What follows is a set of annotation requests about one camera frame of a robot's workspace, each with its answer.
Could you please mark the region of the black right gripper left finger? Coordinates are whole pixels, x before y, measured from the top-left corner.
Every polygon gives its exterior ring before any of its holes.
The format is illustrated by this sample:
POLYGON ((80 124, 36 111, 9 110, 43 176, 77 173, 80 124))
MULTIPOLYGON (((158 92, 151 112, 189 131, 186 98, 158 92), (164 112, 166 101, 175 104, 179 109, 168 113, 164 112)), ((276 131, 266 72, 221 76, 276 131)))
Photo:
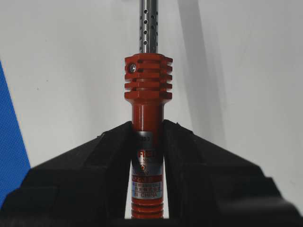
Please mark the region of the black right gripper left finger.
POLYGON ((133 142, 126 122, 31 168, 0 210, 3 227, 105 227, 125 216, 133 142))

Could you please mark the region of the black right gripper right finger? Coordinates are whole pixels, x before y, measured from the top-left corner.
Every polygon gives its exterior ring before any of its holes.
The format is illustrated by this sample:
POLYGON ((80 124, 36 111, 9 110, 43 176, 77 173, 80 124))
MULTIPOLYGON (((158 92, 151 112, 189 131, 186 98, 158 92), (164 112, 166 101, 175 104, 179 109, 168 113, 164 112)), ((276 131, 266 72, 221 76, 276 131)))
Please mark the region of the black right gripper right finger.
POLYGON ((300 227, 261 168, 177 123, 163 123, 169 217, 184 227, 300 227))

